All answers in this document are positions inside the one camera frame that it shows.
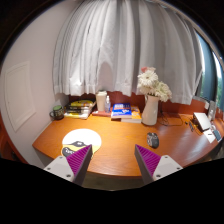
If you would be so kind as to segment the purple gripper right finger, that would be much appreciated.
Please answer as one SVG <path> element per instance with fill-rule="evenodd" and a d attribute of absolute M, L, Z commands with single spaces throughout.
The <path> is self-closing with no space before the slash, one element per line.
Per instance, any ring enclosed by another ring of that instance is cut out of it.
<path fill-rule="evenodd" d="M 140 145 L 135 145 L 135 157 L 145 185 L 182 169 L 170 156 L 159 156 Z"/>

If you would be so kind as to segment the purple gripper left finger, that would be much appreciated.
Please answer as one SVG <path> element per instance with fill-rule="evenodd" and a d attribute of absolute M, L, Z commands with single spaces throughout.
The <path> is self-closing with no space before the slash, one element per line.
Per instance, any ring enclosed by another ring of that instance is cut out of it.
<path fill-rule="evenodd" d="M 44 170 L 81 186 L 92 157 L 92 146 L 85 146 L 71 155 L 58 156 Z"/>

